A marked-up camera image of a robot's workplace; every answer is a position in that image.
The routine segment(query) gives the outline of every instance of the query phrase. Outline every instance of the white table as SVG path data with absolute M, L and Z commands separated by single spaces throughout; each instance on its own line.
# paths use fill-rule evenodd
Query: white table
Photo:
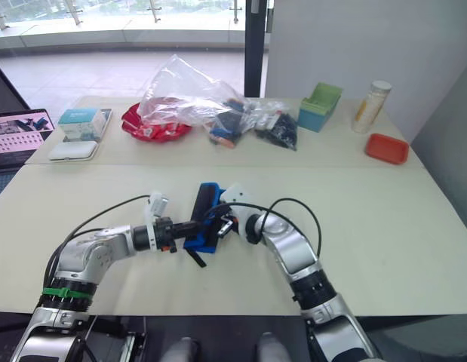
M 96 155 L 84 164 L 150 164 L 155 166 L 248 166 L 248 167 L 390 167 L 383 161 L 364 154 L 369 134 L 351 131 L 350 121 L 358 108 L 358 101 L 340 100 L 336 111 L 320 133 L 299 127 L 298 150 L 273 146 L 247 133 L 235 149 L 210 143 L 200 127 L 181 140 L 170 143 L 146 143 L 134 139 L 121 129 L 121 116 L 139 102 L 135 97 L 84 97 L 76 107 L 112 108 L 112 120 L 106 129 Z M 287 100 L 292 115 L 297 117 L 300 101 Z M 383 133 L 403 139 L 398 129 L 381 111 L 372 133 Z M 50 163 L 48 154 L 62 142 L 64 134 L 56 129 L 44 145 L 27 161 L 28 164 Z M 403 168 L 422 167 L 413 150 Z
M 266 182 L 272 175 L 275 182 Z M 90 215 L 158 189 L 171 200 L 166 214 L 185 221 L 204 181 L 240 182 L 260 204 L 292 196 L 311 205 L 323 228 L 327 275 L 355 314 L 467 313 L 467 230 L 422 168 L 107 164 L 26 165 L 0 195 L 0 311 L 33 309 L 49 255 Z M 142 206 L 137 201 L 91 226 L 139 225 Z M 306 213 L 295 205 L 279 210 L 315 247 Z M 144 252 L 118 262 L 100 285 L 91 312 L 298 314 L 265 247 L 230 235 L 204 259 L 204 269 L 181 252 Z

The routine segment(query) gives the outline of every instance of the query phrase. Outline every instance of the black wire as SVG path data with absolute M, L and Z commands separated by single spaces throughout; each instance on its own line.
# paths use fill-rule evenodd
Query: black wire
M 94 353 L 92 353 L 92 351 L 91 351 L 91 349 L 89 348 L 89 346 L 87 345 L 87 343 L 84 343 L 84 351 L 85 351 L 85 353 L 89 356 L 89 359 L 90 359 L 92 362 L 97 362 L 96 356 L 94 356 Z
M 55 275 L 55 272 L 57 270 L 57 265 L 59 263 L 59 258 L 58 256 L 60 255 L 60 253 L 62 253 L 64 247 L 66 247 L 67 243 L 69 241 L 71 241 L 76 235 L 75 233 L 77 231 L 79 231 L 84 225 L 87 225 L 89 222 L 91 222 L 92 220 L 98 218 L 99 216 L 102 216 L 104 213 L 107 213 L 117 207 L 120 207 L 124 204 L 127 204 L 129 202 L 132 202 L 132 201 L 135 201 L 135 200 L 139 200 L 140 198 L 149 198 L 149 195 L 140 195 L 140 196 L 137 196 L 135 198 L 130 198 L 129 200 L 126 200 L 126 201 L 123 201 L 123 202 L 120 202 L 119 204 L 116 204 L 114 206 L 111 206 L 103 211 L 101 211 L 100 213 L 97 213 L 96 215 L 90 217 L 89 219 L 85 220 L 84 222 L 82 222 L 79 226 L 77 226 L 74 230 L 72 230 L 69 235 L 67 235 L 66 239 L 63 241 L 63 243 L 56 249 L 57 252 L 54 252 L 55 253 L 55 258 L 54 258 L 54 261 L 52 262 L 52 265 L 51 265 L 51 269 L 48 273 L 48 278 L 47 278 L 47 283 L 46 283 L 46 287 L 49 287 L 51 285 L 51 282 L 52 282 L 52 279 L 54 278 L 54 275 Z
M 95 228 L 95 229 L 88 229 L 88 230 L 84 230 L 83 232 L 79 232 L 78 234 L 75 234 L 72 236 L 72 239 L 75 239 L 83 234 L 87 234 L 88 232 L 100 232 L 101 230 L 104 230 L 104 228 Z M 52 262 L 55 260 L 55 258 L 57 257 L 57 252 L 59 250 L 59 247 L 57 247 L 56 250 L 54 250 L 54 252 L 52 253 L 51 257 L 49 258 L 49 261 L 47 263 L 47 267 L 45 268 L 45 273 L 44 273 L 44 282 L 43 282 L 43 286 L 46 287 L 47 286 L 47 280 L 48 280 L 48 277 L 51 273 L 51 266 L 52 266 Z
M 203 215 L 203 218 L 202 220 L 206 220 L 208 219 L 209 215 L 215 211 L 215 210 L 219 210 L 221 208 L 224 208 L 224 207 L 230 207 L 230 206 L 244 206 L 244 207 L 251 207 L 252 209 L 258 209 L 258 210 L 261 210 L 261 211 L 269 211 L 269 208 L 267 207 L 263 207 L 263 206 L 260 206 L 260 205 L 255 205 L 255 204 L 246 204 L 244 202 L 226 202 L 224 204 L 219 204 L 217 206 L 213 206 L 211 207 L 210 209 L 208 209 L 206 211 L 206 213 L 204 213 Z M 274 210 L 270 210 L 270 213 L 273 213 L 274 215 L 280 217 L 281 219 L 283 219 L 284 221 L 288 222 L 290 225 L 292 225 L 292 227 L 299 233 L 301 234 L 305 239 L 307 239 L 307 237 L 305 236 L 305 234 L 302 232 L 302 230 L 300 230 L 300 228 L 295 225 L 293 222 L 291 222 L 285 215 L 282 215 L 281 213 L 278 213 L 277 211 L 274 211 Z
M 263 228 L 265 227 L 265 222 L 266 218 L 270 213 L 273 213 L 273 208 L 275 205 L 283 202 L 283 201 L 291 201 L 295 202 L 301 206 L 303 206 L 309 213 L 310 216 L 314 219 L 315 224 L 317 226 L 317 233 L 318 233 L 318 242 L 317 242 L 317 257 L 320 257 L 321 255 L 321 248 L 322 248 L 322 231 L 321 231 L 321 224 L 318 222 L 317 216 L 314 214 L 314 212 L 308 207 L 306 204 L 301 202 L 300 200 L 297 200 L 296 198 L 279 198 L 277 201 L 275 201 L 270 207 L 269 210 L 266 212 L 265 216 L 263 217 L 262 221 L 262 226 L 260 227 L 260 235 L 263 233 Z

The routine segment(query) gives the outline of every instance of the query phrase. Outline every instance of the gray pants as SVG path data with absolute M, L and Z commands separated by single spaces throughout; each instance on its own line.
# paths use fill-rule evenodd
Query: gray pants
M 198 345 L 190 338 L 174 343 L 163 355 L 160 362 L 194 362 Z M 257 344 L 258 362 L 291 362 L 287 349 L 273 334 L 264 333 Z

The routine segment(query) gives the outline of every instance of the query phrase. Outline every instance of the floor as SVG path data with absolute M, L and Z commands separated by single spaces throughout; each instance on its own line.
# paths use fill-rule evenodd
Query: floor
M 244 51 L 127 50 L 0 57 L 0 67 L 33 109 L 45 108 L 54 123 L 86 96 L 141 97 L 155 73 L 173 54 L 241 94 Z M 263 59 L 262 93 L 268 55 Z

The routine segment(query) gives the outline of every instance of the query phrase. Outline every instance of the cylindrical container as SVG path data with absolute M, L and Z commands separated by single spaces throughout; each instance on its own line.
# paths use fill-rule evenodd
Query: cylindrical container
M 352 130 L 366 133 L 376 120 L 392 86 L 387 81 L 373 81 L 370 91 L 352 121 Z

